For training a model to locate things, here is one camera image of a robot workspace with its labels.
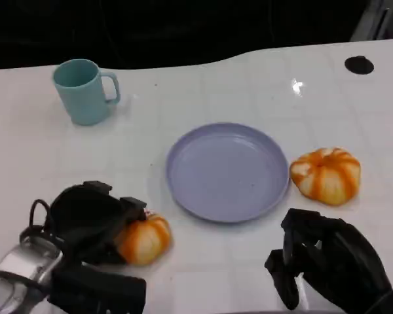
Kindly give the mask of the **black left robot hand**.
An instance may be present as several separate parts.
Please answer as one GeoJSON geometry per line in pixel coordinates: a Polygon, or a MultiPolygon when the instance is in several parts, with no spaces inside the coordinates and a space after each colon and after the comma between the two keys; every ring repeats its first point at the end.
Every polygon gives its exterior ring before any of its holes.
{"type": "Polygon", "coordinates": [[[52,202],[45,230],[64,242],[68,255],[92,265],[127,264],[121,253],[126,229],[146,219],[144,201],[116,198],[112,186],[85,181],[66,188],[52,202]]]}

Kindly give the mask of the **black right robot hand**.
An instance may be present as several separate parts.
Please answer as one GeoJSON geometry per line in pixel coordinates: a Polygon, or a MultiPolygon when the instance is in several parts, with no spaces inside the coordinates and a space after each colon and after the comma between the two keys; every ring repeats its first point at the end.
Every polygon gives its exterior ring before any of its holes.
{"type": "Polygon", "coordinates": [[[352,224],[291,208],[281,227],[283,247],[271,251],[265,268],[289,310],[300,301],[299,275],[345,313],[365,313],[392,291],[377,251],[352,224]]]}

